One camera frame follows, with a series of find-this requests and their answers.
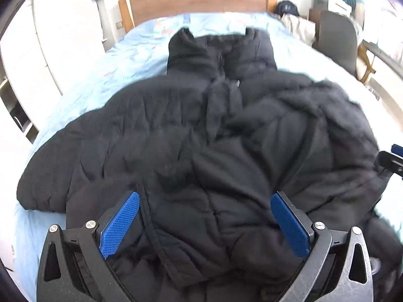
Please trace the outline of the wooden headboard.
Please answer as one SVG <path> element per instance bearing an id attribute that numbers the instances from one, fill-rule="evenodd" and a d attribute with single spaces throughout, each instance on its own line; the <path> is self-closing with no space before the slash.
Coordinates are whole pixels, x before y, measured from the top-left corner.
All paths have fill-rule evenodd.
<path id="1" fill-rule="evenodd" d="M 277 0 L 119 0 L 125 32 L 155 18 L 204 12 L 269 12 Z"/>

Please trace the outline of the black puffer jacket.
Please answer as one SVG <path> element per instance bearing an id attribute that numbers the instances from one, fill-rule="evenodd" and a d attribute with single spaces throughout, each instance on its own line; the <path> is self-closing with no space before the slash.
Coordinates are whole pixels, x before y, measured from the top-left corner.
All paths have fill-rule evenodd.
<path id="1" fill-rule="evenodd" d="M 374 210 L 391 173 L 361 107 L 336 84 L 278 70 L 259 29 L 182 28 L 169 52 L 165 75 L 123 88 L 35 152 L 22 207 L 76 228 L 136 192 L 139 214 L 109 258 L 134 299 L 274 301 L 301 264 L 271 212 L 282 191 L 313 221 L 363 229 L 382 301 L 402 244 Z"/>

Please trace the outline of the white sliding-door wardrobe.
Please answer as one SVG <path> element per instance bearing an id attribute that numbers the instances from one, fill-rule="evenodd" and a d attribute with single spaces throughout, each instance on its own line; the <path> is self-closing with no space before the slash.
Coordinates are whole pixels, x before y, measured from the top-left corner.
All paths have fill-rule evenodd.
<path id="1" fill-rule="evenodd" d="M 25 0 L 1 38 L 1 61 L 22 126 L 44 130 L 105 57 L 94 0 Z"/>

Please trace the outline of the cream cloth pile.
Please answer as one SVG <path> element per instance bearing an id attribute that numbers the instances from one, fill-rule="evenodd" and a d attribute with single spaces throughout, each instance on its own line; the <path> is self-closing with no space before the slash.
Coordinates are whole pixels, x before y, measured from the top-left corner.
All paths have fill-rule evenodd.
<path id="1" fill-rule="evenodd" d="M 312 46 L 316 40 L 316 24 L 292 14 L 284 14 L 281 22 L 288 32 L 305 44 Z"/>

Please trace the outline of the dark blue backpack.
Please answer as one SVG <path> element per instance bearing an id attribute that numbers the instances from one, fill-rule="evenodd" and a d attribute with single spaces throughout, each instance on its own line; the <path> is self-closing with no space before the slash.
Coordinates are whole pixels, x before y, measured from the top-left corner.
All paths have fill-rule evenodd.
<path id="1" fill-rule="evenodd" d="M 281 2 L 278 2 L 274 13 L 280 17 L 282 17 L 284 14 L 300 16 L 297 6 L 295 4 L 293 4 L 293 2 L 288 1 L 288 0 L 283 0 Z"/>

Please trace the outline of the white printer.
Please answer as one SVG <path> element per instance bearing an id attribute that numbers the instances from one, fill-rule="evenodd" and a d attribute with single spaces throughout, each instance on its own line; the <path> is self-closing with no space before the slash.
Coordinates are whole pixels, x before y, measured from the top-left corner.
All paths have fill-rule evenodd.
<path id="1" fill-rule="evenodd" d="M 328 10 L 345 16 L 350 16 L 352 12 L 352 7 L 344 0 L 312 0 L 312 8 Z"/>

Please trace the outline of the light blue cartoon bedspread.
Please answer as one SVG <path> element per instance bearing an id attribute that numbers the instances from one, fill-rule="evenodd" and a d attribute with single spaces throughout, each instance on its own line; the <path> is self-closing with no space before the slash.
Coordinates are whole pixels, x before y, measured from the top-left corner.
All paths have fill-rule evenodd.
<path id="1" fill-rule="evenodd" d="M 33 146 L 16 193 L 16 266 L 34 301 L 104 301 L 65 236 L 125 193 L 139 212 L 107 259 L 135 301 L 274 301 L 301 263 L 276 191 L 329 228 L 363 230 L 374 300 L 402 275 L 402 183 L 375 163 L 402 138 L 347 71 L 265 14 L 151 20 L 70 93 Z"/>

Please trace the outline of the grey office chair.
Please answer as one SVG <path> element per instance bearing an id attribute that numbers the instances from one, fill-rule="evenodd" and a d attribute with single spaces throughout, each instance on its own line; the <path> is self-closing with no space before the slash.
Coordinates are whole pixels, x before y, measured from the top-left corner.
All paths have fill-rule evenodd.
<path id="1" fill-rule="evenodd" d="M 328 10 L 321 11 L 318 50 L 354 77 L 358 46 L 357 31 L 350 18 Z"/>

